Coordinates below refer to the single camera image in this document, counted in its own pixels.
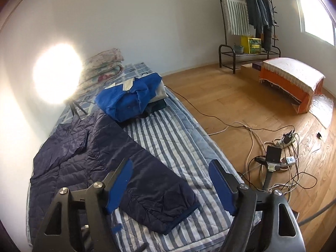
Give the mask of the window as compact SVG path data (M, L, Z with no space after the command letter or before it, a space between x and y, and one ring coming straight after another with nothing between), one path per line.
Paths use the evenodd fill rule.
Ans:
M298 0L302 31L335 46L335 26L320 0Z

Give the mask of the blue white striped quilt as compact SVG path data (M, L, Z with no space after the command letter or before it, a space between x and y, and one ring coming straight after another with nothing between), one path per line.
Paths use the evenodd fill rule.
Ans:
M168 235L150 231L125 212L116 210L112 222L122 226L116 234L117 243L121 251L135 251L143 244L147 244L146 251L219 251L233 218L223 209L210 180L210 161L218 160L238 182L242 179L181 101L171 91L167 94L164 109L124 129L133 140L187 181L200 207Z

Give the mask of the orange covered bench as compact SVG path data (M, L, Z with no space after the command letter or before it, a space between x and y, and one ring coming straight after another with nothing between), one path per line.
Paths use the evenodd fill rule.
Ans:
M261 64L259 80L276 85L295 98L298 114L307 113L313 97L322 93L325 75L315 68L292 58L274 58Z

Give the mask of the black light tripod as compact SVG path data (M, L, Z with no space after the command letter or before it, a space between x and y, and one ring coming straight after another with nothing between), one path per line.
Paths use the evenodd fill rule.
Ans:
M88 113L80 106L80 104L76 100L74 100L72 98L69 98L67 100L67 104L69 105L71 113L72 113L73 116L75 116L75 115L79 116L79 113L78 113L77 109L82 111L84 113L84 115L88 115Z

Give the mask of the blue folded garment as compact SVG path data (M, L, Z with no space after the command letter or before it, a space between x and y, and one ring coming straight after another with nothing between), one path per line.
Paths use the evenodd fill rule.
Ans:
M157 73L128 79L103 89L95 102L112 119L124 122L143 113L161 81Z

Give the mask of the black clothes rack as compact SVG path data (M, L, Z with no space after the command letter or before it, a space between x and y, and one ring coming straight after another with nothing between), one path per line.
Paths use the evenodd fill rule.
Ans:
M219 0L224 43L218 47L220 67L233 73L241 57L281 56L276 46L277 13L272 0Z

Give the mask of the cardboard box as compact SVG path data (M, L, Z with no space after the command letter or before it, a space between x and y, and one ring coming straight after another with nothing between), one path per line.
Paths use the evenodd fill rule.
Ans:
M252 62L248 64L243 64L240 67L240 72L242 73L243 76L259 83L261 65L262 65L262 62Z

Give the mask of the navy quilted puffer jacket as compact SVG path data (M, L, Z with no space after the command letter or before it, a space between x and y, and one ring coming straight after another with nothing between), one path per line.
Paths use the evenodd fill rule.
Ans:
M195 211L199 202L187 181L135 142L98 110L85 119L58 125L33 159L29 230L35 239L56 192L80 190L103 180L121 161L133 162L133 175L120 209L139 224L168 234Z

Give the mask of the small metal bucket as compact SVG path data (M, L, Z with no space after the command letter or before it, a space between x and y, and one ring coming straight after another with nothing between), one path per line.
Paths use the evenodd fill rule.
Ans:
M238 44L234 44L234 51L236 54L243 54L244 53L244 47Z

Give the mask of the floral folded blanket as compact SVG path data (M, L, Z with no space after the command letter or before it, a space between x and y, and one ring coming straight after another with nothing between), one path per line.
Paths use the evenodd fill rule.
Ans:
M119 74L123 69L123 61L124 58L119 48L112 48L88 58L83 64L79 89L88 88L98 83L100 76L109 71L115 72L112 76Z

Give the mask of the dark hanging clothes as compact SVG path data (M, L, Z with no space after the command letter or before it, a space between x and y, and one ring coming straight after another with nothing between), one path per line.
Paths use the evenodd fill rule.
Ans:
M266 51L272 48L272 30L275 25L270 0L246 0L249 24L254 27L256 37L263 36L261 47Z

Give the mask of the yellow crate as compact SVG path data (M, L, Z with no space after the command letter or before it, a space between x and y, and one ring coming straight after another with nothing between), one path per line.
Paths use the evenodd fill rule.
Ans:
M261 53L261 39L247 36L240 37L241 46L244 47L245 54L260 54Z

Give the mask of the white power strip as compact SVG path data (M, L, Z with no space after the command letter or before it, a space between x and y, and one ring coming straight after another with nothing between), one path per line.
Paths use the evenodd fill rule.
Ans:
M279 148L286 148L296 142L296 137L292 136L283 136L281 139L274 139L273 144Z

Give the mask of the white striped hanging cloth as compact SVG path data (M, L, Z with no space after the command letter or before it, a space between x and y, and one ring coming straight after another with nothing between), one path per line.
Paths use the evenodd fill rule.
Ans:
M249 18L246 0L222 0L224 14L231 35L248 36Z

